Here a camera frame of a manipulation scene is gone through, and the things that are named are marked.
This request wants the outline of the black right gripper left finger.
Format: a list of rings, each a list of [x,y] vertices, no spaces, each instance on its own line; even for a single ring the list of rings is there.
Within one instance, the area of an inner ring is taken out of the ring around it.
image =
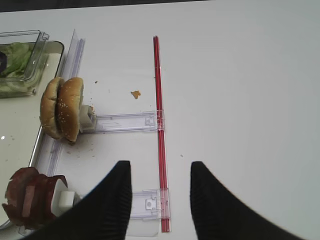
[[[131,164],[118,161],[79,203],[27,240],[123,240],[132,210]]]

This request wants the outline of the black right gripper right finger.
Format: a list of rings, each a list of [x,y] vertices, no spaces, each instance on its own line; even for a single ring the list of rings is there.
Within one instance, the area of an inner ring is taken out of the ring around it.
[[[190,210],[199,240],[296,240],[236,198],[201,161],[190,168]]]

